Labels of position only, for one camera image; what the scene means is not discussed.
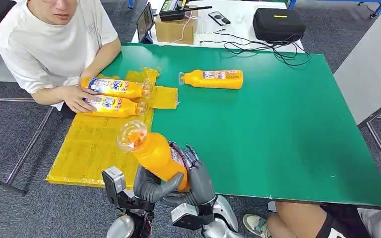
bottle label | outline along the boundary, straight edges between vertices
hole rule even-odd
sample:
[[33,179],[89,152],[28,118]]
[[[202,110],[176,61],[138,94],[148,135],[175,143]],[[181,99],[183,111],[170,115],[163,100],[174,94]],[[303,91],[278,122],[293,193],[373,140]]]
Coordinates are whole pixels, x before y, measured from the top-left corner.
[[170,147],[170,152],[172,153],[172,159],[174,161],[176,161],[178,164],[182,165],[183,167],[185,166],[185,164],[183,163],[183,159],[182,157],[179,155],[179,153]]
[[98,112],[107,112],[113,109],[118,111],[121,107],[122,98],[102,97],[98,95],[96,97],[101,98],[101,101],[96,102],[88,98],[84,98],[84,101],[94,107]]
[[106,78],[93,78],[88,88],[97,93],[126,92],[129,86],[128,81],[113,80]]
[[238,78],[239,73],[235,70],[204,71],[204,79],[231,79]]

orange bottle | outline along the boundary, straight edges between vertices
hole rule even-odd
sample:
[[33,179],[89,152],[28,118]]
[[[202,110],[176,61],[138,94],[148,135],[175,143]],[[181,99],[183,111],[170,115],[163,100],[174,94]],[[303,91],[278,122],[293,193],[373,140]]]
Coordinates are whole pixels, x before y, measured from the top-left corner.
[[135,103],[127,98],[95,95],[100,101],[85,98],[84,101],[96,109],[88,114],[99,117],[127,118],[145,113],[145,102]]
[[179,73],[179,84],[189,84],[198,88],[240,89],[243,85],[241,70],[202,71]]
[[148,83],[140,84],[111,78],[85,78],[81,87],[100,95],[121,98],[148,98],[151,93]]
[[178,190],[184,192],[190,189],[183,160],[163,135],[147,133],[143,122],[133,120],[121,128],[117,141],[121,150],[133,153],[139,164],[163,181],[168,181],[177,172],[184,174]]

gray carpet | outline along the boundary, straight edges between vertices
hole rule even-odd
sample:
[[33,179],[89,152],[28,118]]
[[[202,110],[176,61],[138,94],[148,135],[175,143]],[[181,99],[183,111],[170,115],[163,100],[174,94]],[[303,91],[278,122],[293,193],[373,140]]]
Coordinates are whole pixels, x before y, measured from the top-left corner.
[[[137,0],[134,11],[127,10],[125,0],[106,0],[104,7],[119,36],[130,41],[135,31],[136,18],[145,3]],[[366,5],[354,2],[303,2],[296,5],[308,29],[302,40],[305,49],[323,53],[335,71],[372,24]],[[16,83],[0,82],[0,97],[28,97]],[[48,107],[36,104],[0,103],[0,179],[5,179],[21,156],[36,126]],[[70,238],[104,237],[119,212],[107,201],[100,188],[54,185],[44,178],[57,155],[69,129],[71,120],[54,111],[43,134],[39,137],[15,185],[28,190],[19,197],[0,190],[0,238]],[[373,125],[381,136],[381,120]],[[365,141],[381,171],[381,153],[365,128]],[[264,214],[266,200],[228,197],[238,216],[240,231],[250,235],[242,226],[245,213]],[[197,237],[170,225],[170,208],[157,204],[154,219],[154,237]]]

shorts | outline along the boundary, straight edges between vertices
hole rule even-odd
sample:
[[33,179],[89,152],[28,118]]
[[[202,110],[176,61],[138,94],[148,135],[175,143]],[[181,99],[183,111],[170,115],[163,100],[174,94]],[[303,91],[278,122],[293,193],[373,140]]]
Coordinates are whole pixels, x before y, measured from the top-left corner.
[[74,111],[72,111],[71,108],[69,108],[66,103],[63,103],[63,105],[62,105],[61,114],[62,114],[62,116],[69,118],[71,120],[73,120],[74,117],[76,116],[76,113]]
[[371,238],[355,206],[321,206],[327,213],[316,238]]

robotic arm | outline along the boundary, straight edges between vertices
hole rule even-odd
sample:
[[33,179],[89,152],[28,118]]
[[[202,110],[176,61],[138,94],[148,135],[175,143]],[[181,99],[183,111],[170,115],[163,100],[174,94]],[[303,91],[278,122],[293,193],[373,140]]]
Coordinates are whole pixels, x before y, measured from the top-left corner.
[[151,222],[156,201],[174,207],[171,212],[173,226],[198,230],[206,238],[243,238],[237,233],[237,218],[228,201],[215,195],[206,166],[192,147],[187,150],[174,142],[170,146],[183,158],[191,189],[175,191],[183,179],[177,173],[169,181],[161,180],[142,166],[138,166],[134,182],[134,195],[125,191],[125,176],[116,167],[102,171],[107,196],[124,212],[110,227],[108,238],[146,238],[152,234]]

